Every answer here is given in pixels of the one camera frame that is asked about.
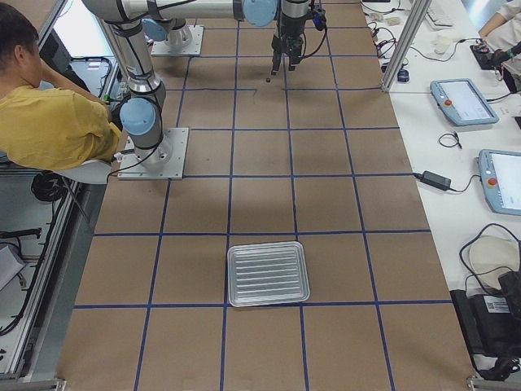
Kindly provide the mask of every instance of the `chair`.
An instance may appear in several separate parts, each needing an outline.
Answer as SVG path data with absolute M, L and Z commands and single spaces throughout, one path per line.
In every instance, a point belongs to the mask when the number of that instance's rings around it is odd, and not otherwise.
M 104 160 L 88 160 L 73 169 L 61 169 L 55 173 L 76 182 L 90 185 L 106 185 L 111 165 Z

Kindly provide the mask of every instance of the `tablet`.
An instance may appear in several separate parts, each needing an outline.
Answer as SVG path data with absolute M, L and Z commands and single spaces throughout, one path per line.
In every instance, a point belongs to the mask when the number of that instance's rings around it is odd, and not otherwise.
M 521 153 L 484 149 L 478 165 L 492 211 L 521 215 Z
M 431 93 L 441 111 L 457 126 L 494 124 L 499 121 L 471 79 L 432 81 Z

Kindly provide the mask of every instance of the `white keyboard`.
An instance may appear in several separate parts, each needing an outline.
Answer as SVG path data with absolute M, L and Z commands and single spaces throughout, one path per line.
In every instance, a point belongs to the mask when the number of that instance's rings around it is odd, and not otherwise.
M 451 29 L 454 27 L 453 20 L 445 14 L 445 11 L 436 0 L 432 0 L 425 19 L 434 30 Z

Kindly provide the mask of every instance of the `silver tray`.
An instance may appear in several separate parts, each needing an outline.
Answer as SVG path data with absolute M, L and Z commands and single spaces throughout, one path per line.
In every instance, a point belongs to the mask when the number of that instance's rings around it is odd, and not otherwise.
M 302 244 L 279 242 L 230 248 L 228 299 L 234 307 L 308 300 L 309 281 Z

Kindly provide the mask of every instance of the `rectangular tray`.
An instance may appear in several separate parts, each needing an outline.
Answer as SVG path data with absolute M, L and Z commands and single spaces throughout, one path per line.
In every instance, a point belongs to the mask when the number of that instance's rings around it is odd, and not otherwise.
M 230 248 L 228 299 L 234 307 L 308 300 L 309 281 L 302 244 L 279 242 Z

